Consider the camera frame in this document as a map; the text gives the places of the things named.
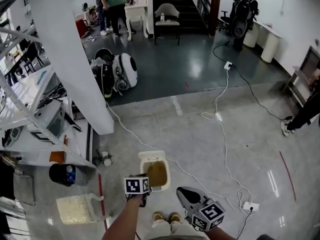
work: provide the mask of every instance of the white chair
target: white chair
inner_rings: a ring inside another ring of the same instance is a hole
[[[156,21],[156,18],[164,14],[164,21]],[[166,20],[166,16],[175,17],[177,20]],[[154,12],[154,45],[157,44],[157,33],[156,29],[159,28],[176,28],[176,38],[178,39],[178,45],[180,43],[180,12],[171,3],[163,3],[159,6],[158,10]]]

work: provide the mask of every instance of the white cable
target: white cable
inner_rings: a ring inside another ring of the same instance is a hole
[[[228,70],[226,70],[226,75],[227,75],[227,78],[226,78],[226,87],[225,87],[225,89],[223,90],[222,94],[219,95],[219,96],[215,99],[216,114],[218,113],[217,100],[218,100],[218,98],[220,98],[220,97],[225,93],[225,91],[227,90],[228,85],[229,85],[229,74],[228,74]],[[120,117],[111,109],[111,107],[109,106],[109,103],[108,103],[107,101],[105,101],[105,103],[107,104],[109,110],[118,118],[119,123],[120,123],[120,125],[123,127],[123,129],[125,129],[127,132],[131,133],[142,145],[145,145],[145,146],[147,146],[147,147],[149,147],[149,148],[151,148],[151,149],[153,149],[153,150],[158,150],[158,151],[159,151],[158,148],[153,147],[153,146],[150,146],[150,145],[142,142],[142,140],[141,140],[138,136],[136,136],[131,130],[127,129],[127,128],[122,124]],[[203,116],[203,114],[211,115],[212,118],[207,118],[207,117]],[[242,187],[242,188],[244,188],[245,190],[248,191],[249,196],[250,196],[250,203],[252,203],[252,195],[251,195],[251,192],[249,191],[249,189],[247,189],[246,187],[242,186],[241,183],[240,183],[236,178],[232,177],[231,172],[230,172],[230,170],[229,170],[229,168],[228,168],[228,166],[227,166],[227,152],[228,152],[228,149],[227,149],[227,137],[226,137],[226,134],[225,134],[223,125],[222,125],[222,124],[217,120],[217,118],[216,118],[213,114],[211,114],[211,113],[203,112],[203,113],[201,113],[201,116],[202,116],[203,118],[207,119],[207,120],[213,120],[213,119],[215,119],[215,120],[218,122],[218,124],[221,126],[222,131],[223,131],[223,135],[224,135],[224,146],[225,146],[224,165],[225,165],[226,169],[227,169],[228,172],[229,172],[230,178],[231,178],[232,180],[236,181],[236,182],[239,184],[240,187]],[[232,209],[234,209],[234,210],[240,209],[242,213],[244,213],[245,215],[248,216],[248,214],[245,213],[245,212],[242,210],[242,208],[241,208],[242,198],[243,198],[243,195],[244,195],[244,193],[243,193],[242,190],[238,190],[238,192],[237,192],[237,194],[236,194],[237,197],[238,197],[238,200],[239,200],[239,206],[236,208],[236,207],[234,207],[234,206],[230,203],[229,199],[228,199],[225,195],[220,195],[220,194],[217,194],[217,193],[214,193],[214,192],[211,192],[211,191],[207,190],[207,189],[205,188],[205,186],[197,179],[197,177],[194,176],[194,175],[192,175],[192,174],[190,174],[190,173],[188,173],[187,171],[185,171],[185,170],[179,165],[178,161],[172,160],[172,159],[168,158],[167,156],[166,156],[166,159],[168,159],[169,161],[175,163],[181,171],[183,171],[185,174],[187,174],[187,175],[191,176],[192,178],[194,178],[206,192],[208,192],[209,194],[215,195],[215,196],[217,196],[217,197],[225,198],[225,200],[226,200],[227,203],[232,207]]]

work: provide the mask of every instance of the white pillar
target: white pillar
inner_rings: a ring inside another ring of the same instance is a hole
[[[39,38],[67,95],[99,135],[113,133],[114,121],[88,63],[70,0],[29,3]]]

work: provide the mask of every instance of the staircase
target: staircase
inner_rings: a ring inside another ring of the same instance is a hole
[[[155,12],[161,4],[170,3],[180,12],[182,33],[207,34],[207,28],[193,0],[153,0]]]

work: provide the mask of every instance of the backpack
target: backpack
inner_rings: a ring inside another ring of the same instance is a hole
[[[252,11],[250,8],[251,2],[254,0],[239,0],[235,7],[235,16],[243,20],[249,20],[252,18]]]

